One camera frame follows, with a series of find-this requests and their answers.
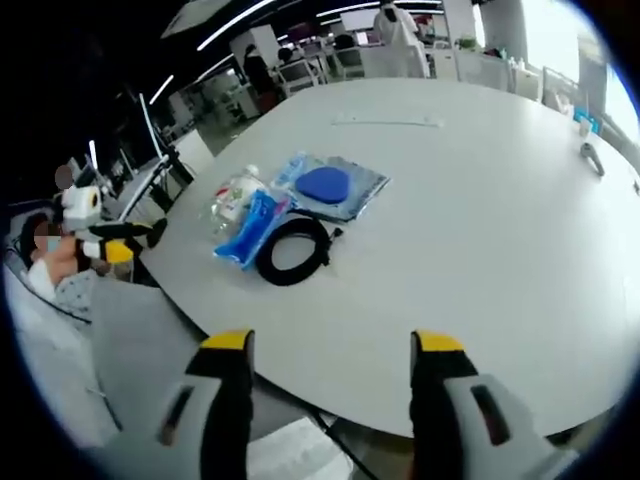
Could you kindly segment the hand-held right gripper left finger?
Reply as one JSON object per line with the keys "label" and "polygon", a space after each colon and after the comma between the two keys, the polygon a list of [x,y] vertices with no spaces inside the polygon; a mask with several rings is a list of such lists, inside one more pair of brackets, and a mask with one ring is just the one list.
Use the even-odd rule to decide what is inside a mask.
{"label": "hand-held right gripper left finger", "polygon": [[188,362],[154,445],[170,479],[245,479],[253,419],[252,329],[205,339]]}

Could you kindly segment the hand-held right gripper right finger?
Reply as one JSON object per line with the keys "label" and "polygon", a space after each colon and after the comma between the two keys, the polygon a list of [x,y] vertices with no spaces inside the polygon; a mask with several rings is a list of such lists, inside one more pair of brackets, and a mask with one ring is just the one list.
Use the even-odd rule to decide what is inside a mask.
{"label": "hand-held right gripper right finger", "polygon": [[578,459],[451,336],[412,332],[410,387],[413,479],[559,479]]}

